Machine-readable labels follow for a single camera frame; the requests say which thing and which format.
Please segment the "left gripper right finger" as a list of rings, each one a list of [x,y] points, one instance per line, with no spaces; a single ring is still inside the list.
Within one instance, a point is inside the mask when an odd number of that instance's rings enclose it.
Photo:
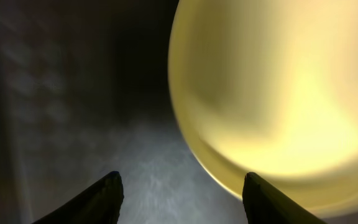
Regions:
[[[326,224],[254,172],[245,176],[242,202],[249,224]]]

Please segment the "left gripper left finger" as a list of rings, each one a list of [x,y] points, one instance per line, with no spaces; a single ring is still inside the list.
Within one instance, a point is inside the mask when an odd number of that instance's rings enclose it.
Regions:
[[[120,173],[112,171],[34,224],[117,224],[123,200]]]

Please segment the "yellow plate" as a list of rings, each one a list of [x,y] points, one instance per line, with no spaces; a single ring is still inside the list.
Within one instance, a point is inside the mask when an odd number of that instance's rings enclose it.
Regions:
[[[181,0],[168,82],[192,153],[321,218],[358,211],[358,0]]]

